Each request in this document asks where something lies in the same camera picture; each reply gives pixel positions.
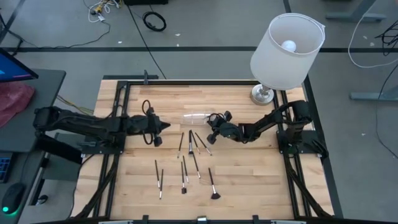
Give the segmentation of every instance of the light bulb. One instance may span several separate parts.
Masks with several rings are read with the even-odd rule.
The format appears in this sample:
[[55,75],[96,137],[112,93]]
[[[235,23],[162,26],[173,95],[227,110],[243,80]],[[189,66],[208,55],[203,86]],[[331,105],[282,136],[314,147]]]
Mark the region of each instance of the light bulb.
[[282,43],[282,48],[290,52],[295,52],[296,43],[293,40],[286,40],[285,42]]

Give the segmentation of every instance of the table lamp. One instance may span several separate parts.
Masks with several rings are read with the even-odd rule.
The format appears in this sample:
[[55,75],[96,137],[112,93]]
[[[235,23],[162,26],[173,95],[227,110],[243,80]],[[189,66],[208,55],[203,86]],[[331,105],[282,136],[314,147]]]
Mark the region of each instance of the table lamp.
[[272,90],[299,86],[324,41],[325,26],[311,17],[286,13],[274,18],[250,61],[261,83],[252,89],[252,101],[266,105],[274,98]]

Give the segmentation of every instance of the computer monitor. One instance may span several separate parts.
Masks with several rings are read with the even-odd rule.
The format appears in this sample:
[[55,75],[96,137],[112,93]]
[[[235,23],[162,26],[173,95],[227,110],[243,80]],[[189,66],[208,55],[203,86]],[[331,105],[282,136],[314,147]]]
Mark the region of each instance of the computer monitor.
[[39,76],[0,48],[0,83],[30,80]]

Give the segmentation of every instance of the silver lamp base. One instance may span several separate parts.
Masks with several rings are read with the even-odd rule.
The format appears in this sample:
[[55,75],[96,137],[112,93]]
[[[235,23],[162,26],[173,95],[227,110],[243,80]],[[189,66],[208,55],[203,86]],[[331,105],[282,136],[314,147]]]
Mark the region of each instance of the silver lamp base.
[[274,99],[274,91],[264,85],[258,84],[251,90],[250,99],[253,103],[264,106]]

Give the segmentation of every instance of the gray floor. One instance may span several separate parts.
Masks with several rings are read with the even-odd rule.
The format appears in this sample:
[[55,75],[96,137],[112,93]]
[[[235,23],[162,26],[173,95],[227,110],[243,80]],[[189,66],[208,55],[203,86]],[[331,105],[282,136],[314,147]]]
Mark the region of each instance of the gray floor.
[[[87,4],[96,3],[86,0]],[[327,21],[326,12],[349,11],[359,1],[291,0],[293,12],[312,16],[326,25],[324,47],[347,47],[355,24]],[[2,15],[8,20],[17,1],[0,2]],[[167,20],[163,33],[147,30],[138,19],[139,28],[150,47],[256,46],[273,17],[285,12],[282,1],[271,0],[170,0],[165,6],[153,6]],[[394,0],[377,1],[371,12],[381,12],[385,21],[360,24],[353,47],[380,47],[375,36],[395,20],[398,6]],[[134,6],[142,14],[148,6]],[[111,8],[105,14],[112,25],[111,33],[85,47],[143,47],[128,10]],[[26,0],[11,30],[37,46],[71,45],[97,38],[106,31],[104,24],[87,21],[82,1]],[[17,40],[7,35],[1,47],[14,47]],[[252,78],[249,60],[252,52],[153,52],[167,78]],[[397,55],[353,54],[361,65],[394,60]],[[94,108],[103,75],[141,74],[146,69],[160,75],[147,52],[36,52],[19,53],[17,58],[32,68],[67,71],[60,94],[78,105]],[[379,91],[394,65],[361,69],[353,65],[347,53],[321,53],[312,69],[310,80],[330,151],[331,163],[346,218],[398,222],[397,159],[379,144],[375,132],[375,104],[351,101],[351,91]],[[392,77],[387,87],[396,85]],[[379,132],[383,141],[398,153],[395,103],[379,104]],[[74,185],[48,182],[43,190],[51,196],[48,204],[28,207],[21,223],[65,218],[71,207]],[[49,209],[59,208],[57,212]],[[43,214],[32,220],[32,214]]]

